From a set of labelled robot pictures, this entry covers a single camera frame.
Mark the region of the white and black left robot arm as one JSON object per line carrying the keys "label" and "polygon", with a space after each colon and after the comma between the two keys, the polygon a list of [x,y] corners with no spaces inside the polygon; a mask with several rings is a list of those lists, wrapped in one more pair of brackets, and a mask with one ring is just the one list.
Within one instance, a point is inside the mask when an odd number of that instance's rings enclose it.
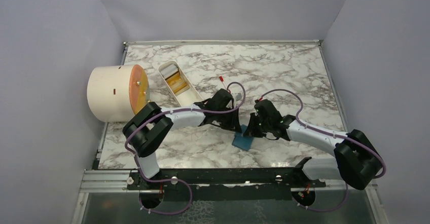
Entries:
{"label": "white and black left robot arm", "polygon": [[186,107],[161,108],[155,102],[145,105],[122,129],[127,144],[137,156],[141,184],[148,189],[159,184],[160,168],[155,151],[170,131],[204,125],[235,133],[242,131],[238,108],[234,107],[234,98],[227,90],[220,89],[213,97]]}

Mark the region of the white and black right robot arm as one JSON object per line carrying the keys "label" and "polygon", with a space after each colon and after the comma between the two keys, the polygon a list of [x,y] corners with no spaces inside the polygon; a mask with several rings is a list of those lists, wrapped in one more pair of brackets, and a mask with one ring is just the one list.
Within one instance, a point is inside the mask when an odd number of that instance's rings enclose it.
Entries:
{"label": "white and black right robot arm", "polygon": [[326,159],[303,160],[293,172],[293,182],[305,187],[312,180],[343,180],[356,190],[364,190],[383,169],[381,157],[360,130],[329,131],[301,121],[297,116],[282,116],[273,103],[263,99],[255,104],[244,132],[246,137],[263,138],[271,133],[275,139],[294,141],[331,155]]}

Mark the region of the blue leather card holder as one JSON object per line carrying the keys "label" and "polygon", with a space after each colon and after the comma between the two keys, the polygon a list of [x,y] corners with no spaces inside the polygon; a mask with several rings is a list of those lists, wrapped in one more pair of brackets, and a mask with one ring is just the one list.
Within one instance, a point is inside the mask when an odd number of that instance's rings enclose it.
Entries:
{"label": "blue leather card holder", "polygon": [[254,140],[253,137],[243,136],[243,133],[247,129],[247,125],[241,125],[241,133],[236,132],[232,141],[232,145],[243,151],[249,151]]}

